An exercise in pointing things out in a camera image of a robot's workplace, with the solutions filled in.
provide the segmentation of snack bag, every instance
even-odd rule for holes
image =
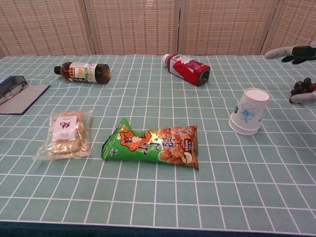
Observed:
[[[197,153],[197,126],[135,132],[125,118],[102,147],[103,159],[165,162],[196,169]]]
[[[91,111],[71,111],[50,115],[47,140],[35,160],[86,157],[90,154]]]

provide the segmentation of white paper cup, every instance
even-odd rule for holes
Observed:
[[[231,114],[229,125],[242,135],[253,135],[261,126],[269,94],[258,88],[248,88]]]

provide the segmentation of table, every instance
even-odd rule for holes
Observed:
[[[29,84],[51,85],[25,115],[0,116],[1,229],[27,231],[45,223],[74,226],[73,231],[135,227],[130,233],[153,236],[162,230],[186,236],[316,236],[316,105],[288,102],[296,81],[315,81],[316,64],[262,56],[192,58],[211,66],[206,85],[173,76],[161,56],[1,59],[0,80],[23,75]],[[65,81],[53,68],[66,61],[107,63],[112,79],[107,85]],[[243,136],[228,121],[249,87],[271,98],[259,132]],[[34,161],[49,115],[70,110],[92,111],[91,155]],[[122,118],[136,130],[197,124],[199,171],[100,159]]]

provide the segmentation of blue flower print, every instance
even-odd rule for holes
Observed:
[[[258,111],[257,108],[253,108],[249,103],[241,104],[239,118],[248,122],[255,117],[255,114],[258,113]]]

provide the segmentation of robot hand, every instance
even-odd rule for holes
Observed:
[[[266,59],[282,58],[283,63],[292,61],[292,64],[300,64],[305,61],[316,60],[316,41],[306,46],[288,46],[276,48],[267,52],[264,57]]]

